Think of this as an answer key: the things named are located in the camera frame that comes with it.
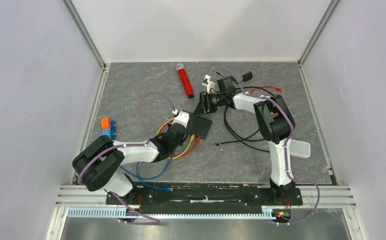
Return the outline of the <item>black network switch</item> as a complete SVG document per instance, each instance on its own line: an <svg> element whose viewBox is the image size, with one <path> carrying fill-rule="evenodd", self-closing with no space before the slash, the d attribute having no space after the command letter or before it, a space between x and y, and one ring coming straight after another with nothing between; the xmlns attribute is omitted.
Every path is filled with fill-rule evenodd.
<svg viewBox="0 0 386 240"><path fill-rule="evenodd" d="M186 132L190 135L196 135L205 140L209 134L213 121L202 116L196 115L189 117Z"/></svg>

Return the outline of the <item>white plastic box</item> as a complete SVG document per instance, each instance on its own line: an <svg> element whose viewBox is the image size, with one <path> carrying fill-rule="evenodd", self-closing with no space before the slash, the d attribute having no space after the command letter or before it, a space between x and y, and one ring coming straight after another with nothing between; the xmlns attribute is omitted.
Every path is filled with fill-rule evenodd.
<svg viewBox="0 0 386 240"><path fill-rule="evenodd" d="M311 156L310 143L292 139L290 141L290 155L304 159L309 158Z"/></svg>

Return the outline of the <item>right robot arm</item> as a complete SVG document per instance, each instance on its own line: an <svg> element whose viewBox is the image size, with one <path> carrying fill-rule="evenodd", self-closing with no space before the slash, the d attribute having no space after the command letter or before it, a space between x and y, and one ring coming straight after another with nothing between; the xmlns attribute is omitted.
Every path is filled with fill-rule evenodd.
<svg viewBox="0 0 386 240"><path fill-rule="evenodd" d="M206 75L202 84L206 91L200 93L194 115L206 115L226 106L255 114L259 132L268 142L271 157L270 199L282 204L295 189L290 170L290 139L295 128L293 117L283 97L255 96L244 90L238 91L230 77L212 82Z"/></svg>

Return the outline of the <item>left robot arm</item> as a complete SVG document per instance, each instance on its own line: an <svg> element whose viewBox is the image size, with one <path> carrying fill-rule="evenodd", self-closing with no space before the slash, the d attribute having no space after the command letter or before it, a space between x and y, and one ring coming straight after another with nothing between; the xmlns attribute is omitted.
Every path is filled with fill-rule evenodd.
<svg viewBox="0 0 386 240"><path fill-rule="evenodd" d="M78 182L89 191L113 192L124 203L132 204L138 192L120 166L165 160L182 145L186 137L186 128L179 123L171 124L164 133L145 142L124 143L102 135L73 159L72 167L78 174Z"/></svg>

